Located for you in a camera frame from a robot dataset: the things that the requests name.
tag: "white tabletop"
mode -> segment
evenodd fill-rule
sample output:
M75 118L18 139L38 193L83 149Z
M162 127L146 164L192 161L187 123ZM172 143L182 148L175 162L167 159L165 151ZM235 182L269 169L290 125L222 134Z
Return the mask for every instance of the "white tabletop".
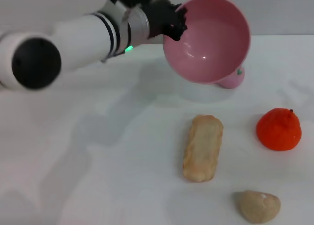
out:
M0 93L1 225L244 225L233 197L281 199L269 224L308 224L314 211L314 36L256 36L236 90L189 83L162 45L64 74L38 93ZM303 136L263 147L259 117L294 109ZM191 119L224 124L214 180L182 176Z

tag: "pink plastic bowl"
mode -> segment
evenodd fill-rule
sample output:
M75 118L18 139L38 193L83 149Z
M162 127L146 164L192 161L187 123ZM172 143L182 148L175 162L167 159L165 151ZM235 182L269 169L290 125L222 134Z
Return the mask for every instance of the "pink plastic bowl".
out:
M244 15L227 0L192 0L184 6L188 30L180 41L164 37L169 65L191 82L239 86L251 41Z

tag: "toy bread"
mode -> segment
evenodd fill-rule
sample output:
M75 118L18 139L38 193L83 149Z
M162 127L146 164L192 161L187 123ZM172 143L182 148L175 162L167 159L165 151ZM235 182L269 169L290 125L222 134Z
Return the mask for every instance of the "toy bread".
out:
M198 115L193 119L185 149L183 175L194 182L214 178L221 146L223 125L214 116Z

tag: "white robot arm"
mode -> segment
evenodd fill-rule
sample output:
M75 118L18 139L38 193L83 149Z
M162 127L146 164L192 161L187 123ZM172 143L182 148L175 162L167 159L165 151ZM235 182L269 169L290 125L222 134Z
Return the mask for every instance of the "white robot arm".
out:
M108 0L98 12L53 26L51 35L7 32L0 36L0 83L39 90L62 70L124 53L160 34L179 40L187 10L167 0Z

